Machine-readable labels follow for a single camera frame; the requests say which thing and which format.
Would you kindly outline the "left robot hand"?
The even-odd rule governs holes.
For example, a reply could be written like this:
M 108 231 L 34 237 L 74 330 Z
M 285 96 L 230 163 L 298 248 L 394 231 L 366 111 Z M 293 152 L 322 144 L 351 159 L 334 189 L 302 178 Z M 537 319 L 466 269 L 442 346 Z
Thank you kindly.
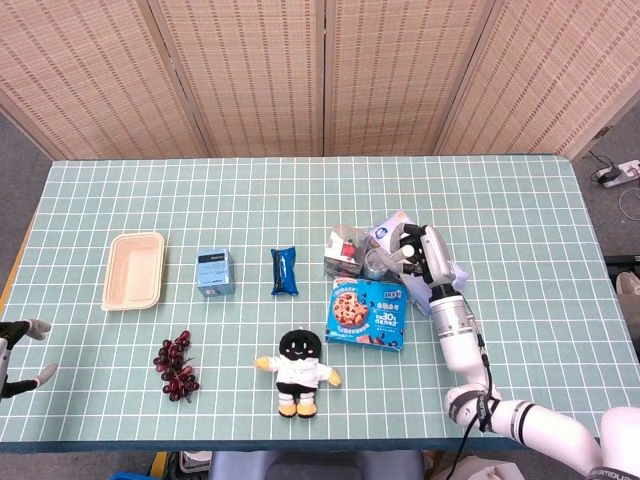
M 50 364 L 37 376 L 29 380 L 10 382 L 8 367 L 14 346 L 27 336 L 34 340 L 43 340 L 51 330 L 49 323 L 36 319 L 23 319 L 1 323 L 1 399 L 9 399 L 18 394 L 35 390 L 46 384 L 56 373 L 57 364 Z

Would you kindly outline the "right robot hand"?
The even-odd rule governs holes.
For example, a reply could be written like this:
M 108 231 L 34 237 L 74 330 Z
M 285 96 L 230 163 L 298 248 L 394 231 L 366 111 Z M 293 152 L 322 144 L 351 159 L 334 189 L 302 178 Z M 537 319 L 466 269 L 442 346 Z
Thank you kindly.
M 399 248 L 389 253 L 378 247 L 378 258 L 387 270 L 398 275 L 419 277 L 439 299 L 458 295 L 456 278 L 449 250 L 440 233 L 429 225 L 402 223 Z

